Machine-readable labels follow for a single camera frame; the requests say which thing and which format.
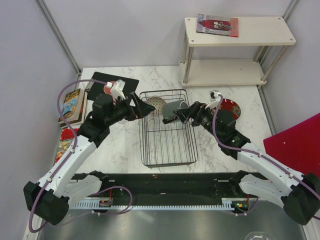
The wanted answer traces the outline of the patterned beige bowl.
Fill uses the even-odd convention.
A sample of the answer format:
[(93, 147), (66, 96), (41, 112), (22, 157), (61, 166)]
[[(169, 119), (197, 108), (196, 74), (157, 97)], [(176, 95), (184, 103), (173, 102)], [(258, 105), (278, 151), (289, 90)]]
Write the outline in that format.
[(166, 104), (165, 100), (158, 96), (152, 96), (146, 100), (146, 103), (155, 108), (151, 112), (152, 115), (159, 115), (163, 112), (164, 106)]

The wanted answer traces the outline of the grey ceramic mug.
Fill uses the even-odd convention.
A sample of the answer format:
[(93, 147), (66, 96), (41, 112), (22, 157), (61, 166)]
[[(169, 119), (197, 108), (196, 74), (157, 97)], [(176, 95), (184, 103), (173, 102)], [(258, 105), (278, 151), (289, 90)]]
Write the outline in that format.
[(187, 109), (189, 107), (188, 103), (184, 100), (177, 100), (172, 101), (169, 103), (166, 103), (163, 107), (162, 116), (163, 120), (162, 122), (166, 124), (171, 124), (174, 122), (179, 122), (179, 118), (174, 113), (175, 110), (182, 110)]

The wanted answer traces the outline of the black wire dish rack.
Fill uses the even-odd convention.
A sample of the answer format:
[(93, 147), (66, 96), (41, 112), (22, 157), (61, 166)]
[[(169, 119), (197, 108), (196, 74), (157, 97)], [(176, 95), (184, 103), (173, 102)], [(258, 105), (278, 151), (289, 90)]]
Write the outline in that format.
[[(139, 97), (146, 102), (151, 97), (160, 97), (165, 104), (183, 100), (189, 103), (184, 89), (143, 91)], [(139, 120), (140, 152), (142, 163), (148, 168), (190, 165), (198, 158), (195, 130), (191, 122), (163, 123), (163, 114), (149, 114)]]

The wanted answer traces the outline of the red floral plate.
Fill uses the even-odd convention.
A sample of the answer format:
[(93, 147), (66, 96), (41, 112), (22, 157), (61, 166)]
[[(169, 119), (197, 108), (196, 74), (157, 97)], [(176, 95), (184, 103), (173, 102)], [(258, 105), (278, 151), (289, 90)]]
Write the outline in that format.
[(221, 105), (221, 110), (226, 110), (231, 112), (232, 117), (237, 120), (241, 116), (241, 108), (240, 106), (233, 100), (224, 98)]

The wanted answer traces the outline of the pink plastic cup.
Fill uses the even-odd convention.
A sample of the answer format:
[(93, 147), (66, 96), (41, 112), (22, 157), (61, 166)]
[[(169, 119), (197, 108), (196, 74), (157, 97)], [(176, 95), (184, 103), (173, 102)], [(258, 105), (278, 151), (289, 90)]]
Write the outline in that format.
[(107, 95), (112, 95), (112, 93), (111, 93), (111, 88), (108, 87), (107, 85), (105, 85), (105, 86), (103, 87), (103, 92), (104, 92), (105, 94), (107, 94)]

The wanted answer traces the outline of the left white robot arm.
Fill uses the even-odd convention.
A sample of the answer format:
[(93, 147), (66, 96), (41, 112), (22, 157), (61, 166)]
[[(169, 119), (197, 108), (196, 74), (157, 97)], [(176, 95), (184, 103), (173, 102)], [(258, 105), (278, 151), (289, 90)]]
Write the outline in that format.
[(23, 193), (30, 214), (57, 225), (75, 203), (93, 194), (106, 196), (110, 185), (104, 181), (107, 176), (102, 172), (93, 171), (79, 182), (70, 181), (82, 163), (110, 134), (110, 126), (121, 120), (142, 119), (154, 110), (154, 106), (142, 101), (135, 92), (117, 102), (108, 94), (98, 96), (64, 155), (36, 183), (29, 181), (24, 186)]

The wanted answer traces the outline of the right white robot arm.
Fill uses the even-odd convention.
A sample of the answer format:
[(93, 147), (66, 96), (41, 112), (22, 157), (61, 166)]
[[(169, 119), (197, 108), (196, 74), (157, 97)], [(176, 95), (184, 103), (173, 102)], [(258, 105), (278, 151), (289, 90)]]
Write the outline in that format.
[(236, 120), (227, 110), (212, 111), (196, 101), (189, 108), (176, 109), (182, 123), (192, 119), (192, 126), (202, 126), (214, 136), (227, 156), (258, 171), (265, 179), (239, 171), (229, 184), (235, 197), (244, 193), (267, 200), (279, 207), (296, 223), (307, 225), (320, 210), (320, 179), (314, 173), (303, 174), (266, 154), (236, 129)]

